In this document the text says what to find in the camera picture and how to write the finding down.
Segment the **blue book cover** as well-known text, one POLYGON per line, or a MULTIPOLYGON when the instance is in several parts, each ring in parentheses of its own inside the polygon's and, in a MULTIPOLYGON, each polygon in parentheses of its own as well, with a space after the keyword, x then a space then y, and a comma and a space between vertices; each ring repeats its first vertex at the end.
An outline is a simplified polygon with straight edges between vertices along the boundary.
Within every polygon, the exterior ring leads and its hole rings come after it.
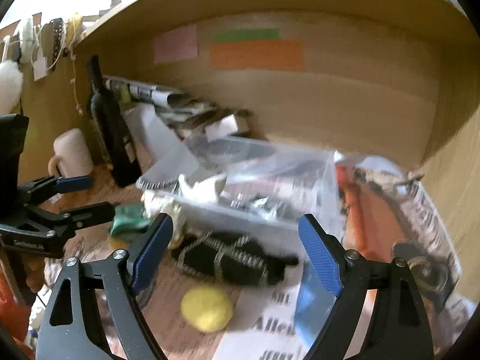
POLYGON ((312 264, 306 262, 295 311, 295 329, 306 347, 317 339, 335 302, 336 297, 324 289, 312 264))

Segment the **pink sticky note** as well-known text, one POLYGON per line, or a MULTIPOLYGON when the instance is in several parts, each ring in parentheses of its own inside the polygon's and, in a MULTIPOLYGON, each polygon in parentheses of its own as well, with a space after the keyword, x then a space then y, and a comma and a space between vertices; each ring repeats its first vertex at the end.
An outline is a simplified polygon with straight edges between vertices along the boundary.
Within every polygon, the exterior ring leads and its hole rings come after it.
POLYGON ((197 26, 186 25, 153 40, 154 63, 176 63, 198 57, 197 26))

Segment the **yellow soft ball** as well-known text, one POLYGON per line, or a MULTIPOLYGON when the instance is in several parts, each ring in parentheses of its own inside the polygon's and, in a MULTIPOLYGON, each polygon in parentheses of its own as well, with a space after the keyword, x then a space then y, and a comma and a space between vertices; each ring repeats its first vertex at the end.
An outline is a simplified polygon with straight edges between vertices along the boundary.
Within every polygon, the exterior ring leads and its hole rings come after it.
POLYGON ((230 299, 218 288, 199 285, 182 297, 181 314, 193 328, 204 333, 219 332, 233 317, 230 299))

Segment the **white fluffy plush toy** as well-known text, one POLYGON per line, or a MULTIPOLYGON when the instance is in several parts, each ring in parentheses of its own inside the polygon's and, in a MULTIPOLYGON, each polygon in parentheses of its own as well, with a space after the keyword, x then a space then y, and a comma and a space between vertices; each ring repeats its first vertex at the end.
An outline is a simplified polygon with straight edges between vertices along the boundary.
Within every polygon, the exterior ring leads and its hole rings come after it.
POLYGON ((23 74, 16 62, 6 60, 0 66, 0 114, 10 114, 20 101, 23 74))

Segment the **green soft cloth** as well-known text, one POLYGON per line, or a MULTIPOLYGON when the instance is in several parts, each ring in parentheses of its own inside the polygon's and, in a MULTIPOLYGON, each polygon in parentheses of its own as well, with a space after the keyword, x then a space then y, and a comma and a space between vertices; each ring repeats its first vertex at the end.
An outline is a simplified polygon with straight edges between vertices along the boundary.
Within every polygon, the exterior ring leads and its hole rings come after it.
POLYGON ((116 205, 115 216, 109 230, 111 237, 124 242, 132 242, 138 235, 147 230, 151 219, 146 215, 144 205, 116 205))

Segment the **dark wine bottle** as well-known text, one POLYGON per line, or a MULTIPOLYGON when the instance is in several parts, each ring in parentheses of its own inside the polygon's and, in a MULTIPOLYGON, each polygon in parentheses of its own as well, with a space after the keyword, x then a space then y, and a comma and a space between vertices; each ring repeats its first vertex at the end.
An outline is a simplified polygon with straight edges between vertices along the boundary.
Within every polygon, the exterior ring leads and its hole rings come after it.
POLYGON ((134 141, 114 94, 104 84, 97 55, 87 63, 92 96, 89 114, 104 161, 119 188, 133 185, 142 174, 134 141))

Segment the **wooden shelf cabinet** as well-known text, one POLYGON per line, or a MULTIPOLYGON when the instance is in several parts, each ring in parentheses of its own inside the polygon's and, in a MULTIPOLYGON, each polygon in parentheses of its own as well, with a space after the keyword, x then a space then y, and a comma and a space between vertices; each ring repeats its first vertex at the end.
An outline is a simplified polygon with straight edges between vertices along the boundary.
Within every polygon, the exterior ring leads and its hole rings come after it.
POLYGON ((80 35, 76 59, 24 71, 20 174, 87 128, 86 63, 246 108, 270 140, 382 155, 424 174, 479 298, 479 35, 445 0, 126 0, 80 35))

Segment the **stack of magazines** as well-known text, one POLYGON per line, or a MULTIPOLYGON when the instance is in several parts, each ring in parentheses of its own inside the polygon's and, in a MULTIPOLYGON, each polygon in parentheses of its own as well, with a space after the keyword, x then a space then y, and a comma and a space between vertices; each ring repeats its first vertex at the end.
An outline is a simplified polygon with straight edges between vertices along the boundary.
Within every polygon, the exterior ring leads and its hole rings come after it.
POLYGON ((105 76, 103 79, 106 88, 113 92, 120 103, 123 113, 146 105, 182 139, 204 133, 208 140, 213 141, 251 132, 251 114, 245 109, 223 107, 214 101, 165 85, 117 76, 105 76))

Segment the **orange sticky note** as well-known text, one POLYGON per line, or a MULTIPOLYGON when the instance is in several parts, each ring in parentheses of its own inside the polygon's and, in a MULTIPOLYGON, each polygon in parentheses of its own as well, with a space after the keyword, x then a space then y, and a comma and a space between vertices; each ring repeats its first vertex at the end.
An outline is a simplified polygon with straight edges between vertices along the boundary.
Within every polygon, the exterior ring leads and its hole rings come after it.
POLYGON ((239 41, 209 47, 215 70, 258 69, 280 72, 304 70, 304 44, 299 41, 239 41))

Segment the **white printed newspaper sheet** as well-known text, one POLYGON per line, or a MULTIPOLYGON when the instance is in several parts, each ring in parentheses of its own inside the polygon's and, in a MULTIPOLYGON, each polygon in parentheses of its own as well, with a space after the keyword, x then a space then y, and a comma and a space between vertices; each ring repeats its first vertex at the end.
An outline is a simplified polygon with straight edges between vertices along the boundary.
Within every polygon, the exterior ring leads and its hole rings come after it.
POLYGON ((310 348, 295 329, 302 276, 295 267, 276 286, 243 289, 214 359, 303 359, 310 348))

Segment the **green sticky note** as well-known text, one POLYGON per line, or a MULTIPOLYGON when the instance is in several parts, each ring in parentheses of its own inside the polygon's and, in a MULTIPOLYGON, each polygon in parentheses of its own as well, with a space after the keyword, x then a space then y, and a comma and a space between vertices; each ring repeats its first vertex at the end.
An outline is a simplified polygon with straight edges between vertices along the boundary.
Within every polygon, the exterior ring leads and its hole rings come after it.
POLYGON ((278 28, 235 28, 222 30, 216 33, 212 43, 230 43, 239 41, 270 41, 279 40, 278 28))

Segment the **white ceramic mug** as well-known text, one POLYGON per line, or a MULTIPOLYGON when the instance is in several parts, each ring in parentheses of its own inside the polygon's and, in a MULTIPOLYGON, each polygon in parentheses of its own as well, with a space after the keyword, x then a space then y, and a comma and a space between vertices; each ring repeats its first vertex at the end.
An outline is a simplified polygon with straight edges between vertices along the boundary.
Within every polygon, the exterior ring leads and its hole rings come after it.
POLYGON ((54 156, 47 165, 50 176, 64 178, 89 176, 95 167, 86 139, 79 128, 68 130, 57 136, 53 149, 54 156))

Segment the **clear plastic storage box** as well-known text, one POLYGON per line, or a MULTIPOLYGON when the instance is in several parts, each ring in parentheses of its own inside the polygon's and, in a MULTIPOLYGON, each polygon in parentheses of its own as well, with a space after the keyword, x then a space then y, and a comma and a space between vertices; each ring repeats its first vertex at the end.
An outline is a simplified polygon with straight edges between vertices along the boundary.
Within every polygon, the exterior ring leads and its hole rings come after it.
POLYGON ((172 144, 140 178, 161 183, 180 174, 191 184, 227 175, 219 203, 176 198, 194 230, 249 233, 268 246, 301 253, 299 219, 311 214, 327 233, 343 238, 331 150, 235 136, 210 141, 205 135, 193 135, 172 144))

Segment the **black glittery soft cloth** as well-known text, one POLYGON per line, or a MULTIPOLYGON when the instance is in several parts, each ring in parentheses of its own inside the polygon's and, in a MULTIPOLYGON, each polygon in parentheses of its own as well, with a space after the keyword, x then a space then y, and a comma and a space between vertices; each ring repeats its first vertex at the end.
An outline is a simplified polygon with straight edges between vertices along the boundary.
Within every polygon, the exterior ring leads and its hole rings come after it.
POLYGON ((268 253, 253 236, 235 232, 188 234, 171 256, 188 275, 248 287, 275 286, 299 264, 296 255, 268 253))

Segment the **orange object lower left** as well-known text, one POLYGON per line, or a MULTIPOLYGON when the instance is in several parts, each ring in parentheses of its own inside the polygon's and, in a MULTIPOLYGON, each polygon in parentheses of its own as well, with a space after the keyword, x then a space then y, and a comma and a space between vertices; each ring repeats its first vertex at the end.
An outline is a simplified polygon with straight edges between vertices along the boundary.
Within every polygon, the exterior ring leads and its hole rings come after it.
MULTIPOLYGON (((21 255, 26 272, 27 287, 38 293, 45 283, 45 259, 42 256, 23 253, 21 255)), ((12 336, 16 345, 28 359, 34 359, 34 351, 24 344, 29 326, 31 306, 19 305, 1 267, 1 325, 12 336)))

